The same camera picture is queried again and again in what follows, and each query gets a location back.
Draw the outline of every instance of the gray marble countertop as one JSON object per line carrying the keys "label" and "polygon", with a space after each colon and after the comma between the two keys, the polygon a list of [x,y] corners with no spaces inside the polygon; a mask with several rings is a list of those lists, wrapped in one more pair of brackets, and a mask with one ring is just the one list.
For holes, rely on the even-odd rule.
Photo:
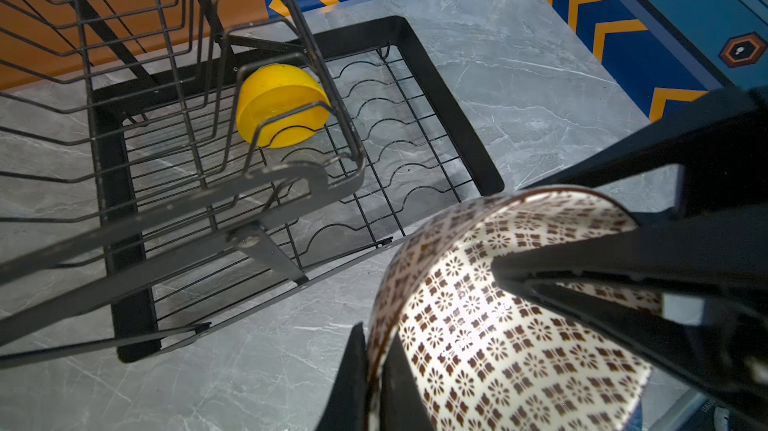
{"label": "gray marble countertop", "polygon": [[[308,13],[307,21],[320,32],[392,14],[407,18],[416,31],[492,156],[505,192],[648,124],[545,0],[365,0]],[[71,159],[84,167],[91,162],[88,152]],[[673,188],[674,170],[664,169],[603,191],[631,210],[661,210]],[[5,209],[21,205],[3,199]],[[2,228],[0,234],[22,249],[61,239],[55,231],[31,237]],[[5,250],[14,251],[11,244]],[[0,429],[314,429],[350,328],[367,321],[391,257],[392,251],[382,253],[157,358],[124,365],[110,349],[0,371]],[[51,285],[22,283],[25,288],[0,302],[0,313],[28,305]],[[110,333],[108,310],[77,319],[88,329],[67,320],[28,343],[50,346],[62,337]],[[659,404],[646,410],[646,426],[683,390],[661,375],[654,382],[652,397]]]}

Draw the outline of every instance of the patterned bowl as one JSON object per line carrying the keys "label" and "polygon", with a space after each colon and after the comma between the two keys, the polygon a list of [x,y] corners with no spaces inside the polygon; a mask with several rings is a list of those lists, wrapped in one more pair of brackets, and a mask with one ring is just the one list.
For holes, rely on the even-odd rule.
{"label": "patterned bowl", "polygon": [[[619,431],[650,367],[592,330],[498,288],[496,256],[631,231],[615,201],[579,186],[480,198],[433,217],[403,244],[371,316],[369,429],[397,333],[436,431]],[[568,284],[660,312],[657,294]]]}

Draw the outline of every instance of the black dish rack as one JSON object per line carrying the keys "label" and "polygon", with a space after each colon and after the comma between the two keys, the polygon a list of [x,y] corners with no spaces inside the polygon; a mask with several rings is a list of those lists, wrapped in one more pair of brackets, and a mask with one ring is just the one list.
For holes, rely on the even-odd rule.
{"label": "black dish rack", "polygon": [[[75,11],[80,35],[89,26],[122,64],[92,68],[83,38],[77,50],[84,73],[71,82],[84,84],[84,105],[55,109],[2,93],[54,113],[87,115],[90,135],[81,140],[0,131],[57,146],[90,144],[94,172],[74,179],[10,171],[0,176],[53,184],[92,180],[98,211],[0,222],[56,226],[98,218],[100,225],[3,263],[0,284],[102,260],[106,277],[3,318],[0,345],[107,304],[114,338],[7,354],[0,367],[108,347],[117,347],[124,362],[178,349],[385,250],[445,206],[503,189],[404,18],[313,36],[296,0],[281,0],[292,20],[278,16],[225,29],[216,15],[218,1],[188,0],[190,40],[180,50],[170,42],[162,3],[155,0],[150,11],[160,16],[165,53],[138,61],[124,46],[126,38],[110,34],[105,22],[114,16],[93,16],[88,0],[64,0]],[[202,38],[203,17],[210,40]],[[297,38],[272,42],[242,35],[274,24]],[[199,29],[197,46],[193,26]],[[249,50],[234,52],[232,46]],[[191,64],[180,65],[185,59]],[[170,69],[147,71],[146,64],[163,60]],[[263,149],[237,135],[234,109],[243,80],[276,62],[308,68],[330,101],[281,118],[317,105],[332,117],[297,146]],[[134,78],[94,85],[115,71]]]}

